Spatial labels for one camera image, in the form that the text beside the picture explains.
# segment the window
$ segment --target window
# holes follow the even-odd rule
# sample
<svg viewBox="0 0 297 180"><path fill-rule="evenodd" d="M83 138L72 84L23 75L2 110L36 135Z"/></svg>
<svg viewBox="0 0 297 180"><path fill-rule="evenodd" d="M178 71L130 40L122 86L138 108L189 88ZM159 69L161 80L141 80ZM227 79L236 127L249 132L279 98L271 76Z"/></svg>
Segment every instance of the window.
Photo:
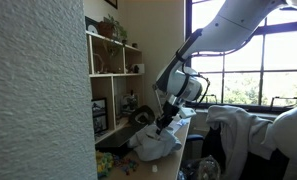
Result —
<svg viewBox="0 0 297 180"><path fill-rule="evenodd" d="M187 33L205 27L223 0L187 0ZM283 112L297 104L297 11L276 9L239 51L217 57L194 56L188 63L209 78L211 85L200 107L214 103L249 111Z"/></svg>

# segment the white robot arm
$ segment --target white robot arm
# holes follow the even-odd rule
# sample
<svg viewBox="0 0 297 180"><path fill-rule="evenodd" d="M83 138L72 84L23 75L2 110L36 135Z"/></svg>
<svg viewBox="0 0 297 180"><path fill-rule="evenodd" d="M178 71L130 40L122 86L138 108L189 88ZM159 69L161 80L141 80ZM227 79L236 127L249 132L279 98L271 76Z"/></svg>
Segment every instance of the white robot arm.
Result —
<svg viewBox="0 0 297 180"><path fill-rule="evenodd" d="M173 95L165 103L163 115L156 120L159 131L167 127L171 117L179 112L178 102L193 101L201 95L201 84L190 74L180 71L189 56L200 51L239 49L271 11L289 5L297 8L297 0L226 0L216 17L205 28L191 34L157 77L156 87Z"/></svg>

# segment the window frame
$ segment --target window frame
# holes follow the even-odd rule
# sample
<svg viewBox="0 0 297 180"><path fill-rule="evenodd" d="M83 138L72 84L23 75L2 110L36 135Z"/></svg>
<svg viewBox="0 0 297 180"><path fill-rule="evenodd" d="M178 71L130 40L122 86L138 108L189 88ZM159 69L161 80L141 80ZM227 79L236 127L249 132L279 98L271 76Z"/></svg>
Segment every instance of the window frame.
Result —
<svg viewBox="0 0 297 180"><path fill-rule="evenodd" d="M189 36L192 34L192 10L193 10L193 4L196 3L202 3L206 2L208 0L200 0L198 2L192 2L193 0L186 0L186 26L185 26L185 37L186 39L189 38ZM286 33L286 32L294 32L297 31L297 22L288 22L288 23L282 23L282 24L273 24L273 25L267 25L267 18L265 18L265 24L263 26L259 26L254 31L254 36L263 36L263 45L262 45L262 63L261 66L264 64L264 53L265 53L265 38L268 34L276 34L276 33ZM186 66L191 67L191 58L187 60ZM225 55L223 56L223 66L225 66ZM222 89L221 89L221 102L218 103L218 105L232 105L232 106L238 106L241 108L244 108L245 110L249 112L262 112L262 113L272 113L272 114L280 114L282 112L288 111L292 108L290 107L271 107L267 105L261 105L262 104L262 95L263 95L263 75L265 72L296 72L297 69L291 69L291 70L264 70L263 67L260 68L259 71L248 71L248 70L241 70L241 71L225 71L224 67L222 71L216 71L216 72L207 72L208 74L222 74ZM235 73L235 72L242 72L242 73L253 73L253 72L259 72L260 73L260 80L259 80L259 96L258 96L258 105L247 105L247 104L227 104L223 103L224 100L224 75L227 73ZM186 102L187 107L193 107L193 108L200 108L205 109L212 105L215 105L215 103L198 103L198 102Z"/></svg>

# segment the desk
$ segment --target desk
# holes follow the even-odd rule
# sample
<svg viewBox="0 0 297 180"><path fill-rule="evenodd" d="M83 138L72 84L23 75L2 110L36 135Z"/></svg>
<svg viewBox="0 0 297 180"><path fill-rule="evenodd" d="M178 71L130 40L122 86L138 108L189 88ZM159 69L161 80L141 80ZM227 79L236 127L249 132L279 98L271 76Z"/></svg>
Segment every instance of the desk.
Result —
<svg viewBox="0 0 297 180"><path fill-rule="evenodd" d="M188 134L190 121L182 126L176 133L176 137L180 140L182 148L174 153L149 162L140 161L135 151L131 151L125 157L136 161L139 166L136 172L130 171L130 175L126 175L119 168L113 168L108 177L100 178L103 180L176 180L180 168L182 155L184 152L186 137ZM158 172L152 172L152 166L157 165Z"/></svg>

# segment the chair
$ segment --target chair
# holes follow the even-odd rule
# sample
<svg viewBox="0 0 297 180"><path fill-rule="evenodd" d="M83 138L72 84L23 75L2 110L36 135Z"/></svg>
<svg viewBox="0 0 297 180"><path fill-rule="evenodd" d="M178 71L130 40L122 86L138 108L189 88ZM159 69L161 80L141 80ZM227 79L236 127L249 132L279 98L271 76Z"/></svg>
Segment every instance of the chair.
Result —
<svg viewBox="0 0 297 180"><path fill-rule="evenodd" d="M221 129L216 130L210 128L208 134L204 138L201 135L190 134L187 136L186 142L203 141L201 157L212 155L219 163L221 172L225 172L225 153L221 145ZM194 160L186 160L181 164L181 168L190 169L186 174L187 180L195 178L195 171L198 169ZM248 152L248 157L240 176L240 180L279 180L283 179L289 158L276 149L270 160L266 160L260 156Z"/></svg>

